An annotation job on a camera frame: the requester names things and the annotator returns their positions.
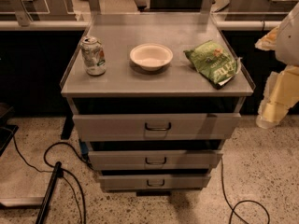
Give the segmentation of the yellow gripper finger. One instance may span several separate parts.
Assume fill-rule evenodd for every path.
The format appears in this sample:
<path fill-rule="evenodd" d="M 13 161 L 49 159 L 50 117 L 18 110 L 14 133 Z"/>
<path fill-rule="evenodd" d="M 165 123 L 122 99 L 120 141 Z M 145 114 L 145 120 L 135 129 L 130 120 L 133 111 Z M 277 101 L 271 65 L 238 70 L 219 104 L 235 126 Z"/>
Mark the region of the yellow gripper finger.
<path fill-rule="evenodd" d="M 278 26 L 264 35 L 255 43 L 255 48 L 260 50 L 275 50 L 277 46 Z"/>

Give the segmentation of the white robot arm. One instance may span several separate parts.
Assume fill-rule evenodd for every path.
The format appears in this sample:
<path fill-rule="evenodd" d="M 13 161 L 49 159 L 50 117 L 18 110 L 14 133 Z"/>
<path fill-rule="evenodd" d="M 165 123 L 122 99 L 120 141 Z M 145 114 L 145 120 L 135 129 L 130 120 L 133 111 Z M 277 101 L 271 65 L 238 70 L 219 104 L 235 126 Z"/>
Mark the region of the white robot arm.
<path fill-rule="evenodd" d="M 286 65 L 283 71 L 270 74 L 258 109 L 256 124 L 270 129 L 279 125 L 299 102 L 299 3 L 255 47 L 273 50 L 276 59 Z"/>

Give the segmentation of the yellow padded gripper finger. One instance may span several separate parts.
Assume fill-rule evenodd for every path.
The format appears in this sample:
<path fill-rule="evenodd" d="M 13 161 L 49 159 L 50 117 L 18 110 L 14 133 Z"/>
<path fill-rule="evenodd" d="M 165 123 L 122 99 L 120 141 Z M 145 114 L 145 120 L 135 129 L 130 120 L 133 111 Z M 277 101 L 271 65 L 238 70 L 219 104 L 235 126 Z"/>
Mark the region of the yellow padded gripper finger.
<path fill-rule="evenodd" d="M 272 72 L 266 80 L 256 124 L 270 129 L 280 124 L 299 102 L 299 67 L 287 65 L 280 73 Z"/>

